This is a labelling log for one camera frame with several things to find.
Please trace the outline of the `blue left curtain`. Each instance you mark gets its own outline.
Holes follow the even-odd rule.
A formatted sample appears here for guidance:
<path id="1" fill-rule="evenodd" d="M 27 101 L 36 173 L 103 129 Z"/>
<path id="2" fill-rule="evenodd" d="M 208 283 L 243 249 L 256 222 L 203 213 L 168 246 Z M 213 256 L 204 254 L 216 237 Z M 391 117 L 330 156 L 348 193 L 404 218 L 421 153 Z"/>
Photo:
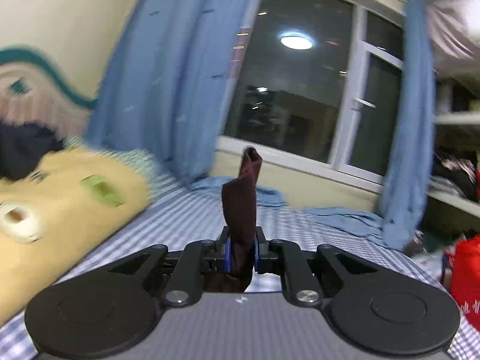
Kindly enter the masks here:
<path id="1" fill-rule="evenodd" d="M 139 0 L 107 65 L 85 135 L 150 152 L 188 185 L 208 174 L 249 0 Z"/>

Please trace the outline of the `white wall shelf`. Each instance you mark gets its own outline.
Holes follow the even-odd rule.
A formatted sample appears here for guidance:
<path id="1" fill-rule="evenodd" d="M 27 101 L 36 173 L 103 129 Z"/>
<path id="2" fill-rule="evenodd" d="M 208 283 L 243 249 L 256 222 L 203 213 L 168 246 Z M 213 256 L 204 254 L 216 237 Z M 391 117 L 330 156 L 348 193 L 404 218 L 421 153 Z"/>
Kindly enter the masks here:
<path id="1" fill-rule="evenodd" d="M 479 216 L 479 96 L 449 79 L 437 85 L 429 197 Z"/>

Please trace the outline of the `blue right curtain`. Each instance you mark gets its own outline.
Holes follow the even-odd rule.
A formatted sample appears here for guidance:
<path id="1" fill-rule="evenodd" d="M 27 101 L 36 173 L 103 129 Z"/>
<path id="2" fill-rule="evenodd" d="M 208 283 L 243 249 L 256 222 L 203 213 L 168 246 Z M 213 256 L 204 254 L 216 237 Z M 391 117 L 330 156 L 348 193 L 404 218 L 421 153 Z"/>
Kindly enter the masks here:
<path id="1" fill-rule="evenodd" d="M 400 105 L 379 211 L 385 246 L 402 250 L 421 222 L 434 156 L 434 59 L 423 0 L 404 5 Z"/>

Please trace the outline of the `maroon t-shirt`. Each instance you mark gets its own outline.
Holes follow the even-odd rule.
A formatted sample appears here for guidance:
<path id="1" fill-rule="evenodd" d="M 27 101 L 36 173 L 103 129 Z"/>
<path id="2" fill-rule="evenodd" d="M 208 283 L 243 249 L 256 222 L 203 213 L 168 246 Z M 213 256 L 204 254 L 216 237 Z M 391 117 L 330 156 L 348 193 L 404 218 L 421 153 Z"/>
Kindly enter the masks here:
<path id="1" fill-rule="evenodd" d="M 238 177 L 222 185 L 225 242 L 229 271 L 203 277 L 203 290 L 214 293 L 242 293 L 251 283 L 255 266 L 256 183 L 262 158 L 255 148 L 243 151 Z"/>

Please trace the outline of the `clothes on shelf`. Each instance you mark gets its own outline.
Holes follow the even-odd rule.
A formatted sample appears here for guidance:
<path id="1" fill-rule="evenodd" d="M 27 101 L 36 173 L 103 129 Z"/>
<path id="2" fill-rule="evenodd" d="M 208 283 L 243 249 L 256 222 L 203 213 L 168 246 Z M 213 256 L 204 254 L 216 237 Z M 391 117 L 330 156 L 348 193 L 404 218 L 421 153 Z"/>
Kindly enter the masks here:
<path id="1" fill-rule="evenodd" d="M 439 147 L 433 154 L 432 175 L 454 183 L 463 196 L 479 201 L 478 156 L 473 150 Z"/>

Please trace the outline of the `yellow avocado print quilt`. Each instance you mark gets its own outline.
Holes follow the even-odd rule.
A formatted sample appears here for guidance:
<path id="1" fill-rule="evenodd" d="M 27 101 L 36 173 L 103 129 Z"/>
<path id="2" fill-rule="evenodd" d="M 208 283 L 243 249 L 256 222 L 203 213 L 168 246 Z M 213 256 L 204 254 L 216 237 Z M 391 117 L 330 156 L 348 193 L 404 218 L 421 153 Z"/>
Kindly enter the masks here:
<path id="1" fill-rule="evenodd" d="M 157 171 L 146 150 L 72 137 L 23 180 L 2 180 L 1 322 L 142 213 Z"/>

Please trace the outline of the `blue curtain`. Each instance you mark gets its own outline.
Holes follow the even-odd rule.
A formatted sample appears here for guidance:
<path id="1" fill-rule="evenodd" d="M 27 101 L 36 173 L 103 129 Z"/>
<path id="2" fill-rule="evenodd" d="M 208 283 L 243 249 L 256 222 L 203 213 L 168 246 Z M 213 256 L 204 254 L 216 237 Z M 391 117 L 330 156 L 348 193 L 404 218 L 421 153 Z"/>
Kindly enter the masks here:
<path id="1" fill-rule="evenodd" d="M 400 105 L 379 211 L 385 246 L 402 250 L 421 222 L 434 156 L 434 59 L 423 0 L 404 5 Z"/>
<path id="2" fill-rule="evenodd" d="M 208 174 L 249 0 L 139 0 L 107 65 L 85 135 L 150 152 L 188 185 Z"/>

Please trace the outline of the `white framed window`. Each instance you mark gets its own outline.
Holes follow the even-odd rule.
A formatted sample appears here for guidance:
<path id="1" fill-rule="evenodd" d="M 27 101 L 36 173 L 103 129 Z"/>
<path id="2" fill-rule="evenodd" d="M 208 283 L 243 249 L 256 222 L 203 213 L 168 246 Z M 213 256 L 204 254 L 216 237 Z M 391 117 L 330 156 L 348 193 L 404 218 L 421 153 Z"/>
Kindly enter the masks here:
<path id="1" fill-rule="evenodd" d="M 250 0 L 217 141 L 381 190 L 400 104 L 404 18 L 377 0 Z"/>

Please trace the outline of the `blue checkered bed sheet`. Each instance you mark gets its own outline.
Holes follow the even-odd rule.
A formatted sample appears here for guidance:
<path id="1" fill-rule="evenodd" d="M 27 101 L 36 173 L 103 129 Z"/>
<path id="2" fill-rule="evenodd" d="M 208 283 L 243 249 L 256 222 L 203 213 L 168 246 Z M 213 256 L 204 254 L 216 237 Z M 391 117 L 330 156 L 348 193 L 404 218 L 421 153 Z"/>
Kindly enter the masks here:
<path id="1" fill-rule="evenodd" d="M 216 239 L 224 227 L 220 194 L 189 192 L 168 175 L 160 177 L 163 187 L 159 200 L 86 255 L 61 281 L 111 263 L 153 244 L 165 244 L 170 250 L 182 250 L 200 239 Z M 372 263 L 408 275 L 441 288 L 440 283 L 411 258 L 388 250 L 364 238 L 327 227 L 303 210 L 281 207 L 257 208 L 257 223 L 268 239 L 281 238 L 297 243 L 303 250 L 315 250 L 318 244 L 337 246 Z M 248 292 L 280 289 L 279 279 L 258 276 Z M 448 353 L 454 359 L 479 359 L 479 332 L 462 315 L 460 328 Z M 1 359 L 32 359 L 37 354 L 24 325 L 23 311 L 1 326 Z"/>

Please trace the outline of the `teal trimmed headboard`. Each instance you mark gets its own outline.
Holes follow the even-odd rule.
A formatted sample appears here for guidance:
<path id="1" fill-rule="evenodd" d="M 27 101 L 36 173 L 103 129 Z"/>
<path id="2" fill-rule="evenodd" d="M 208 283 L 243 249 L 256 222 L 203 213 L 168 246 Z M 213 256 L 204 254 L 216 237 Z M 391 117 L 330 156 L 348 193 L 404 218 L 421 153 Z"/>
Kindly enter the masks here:
<path id="1" fill-rule="evenodd" d="M 1 122 L 35 123 L 64 139 L 85 132 L 96 100 L 79 94 L 42 55 L 1 50 Z"/>

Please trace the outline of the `dark navy clothes pile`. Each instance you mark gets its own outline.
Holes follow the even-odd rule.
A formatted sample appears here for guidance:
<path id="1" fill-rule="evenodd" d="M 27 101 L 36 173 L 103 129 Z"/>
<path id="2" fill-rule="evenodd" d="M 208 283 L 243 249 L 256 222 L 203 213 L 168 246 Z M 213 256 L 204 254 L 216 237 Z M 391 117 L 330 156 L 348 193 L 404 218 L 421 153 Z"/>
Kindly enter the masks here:
<path id="1" fill-rule="evenodd" d="M 32 173 L 42 157 L 64 148 L 64 141 L 48 127 L 35 123 L 1 123 L 1 178 L 21 180 Z"/>

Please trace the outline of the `red fabric bag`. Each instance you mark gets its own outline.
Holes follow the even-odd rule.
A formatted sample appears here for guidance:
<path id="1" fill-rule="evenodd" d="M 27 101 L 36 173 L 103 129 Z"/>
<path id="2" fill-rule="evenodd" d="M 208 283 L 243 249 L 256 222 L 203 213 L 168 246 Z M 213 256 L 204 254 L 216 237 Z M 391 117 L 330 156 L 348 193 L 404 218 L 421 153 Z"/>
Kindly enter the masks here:
<path id="1" fill-rule="evenodd" d="M 451 277 L 448 290 L 468 322 L 479 331 L 479 235 L 445 249 L 446 268 Z"/>

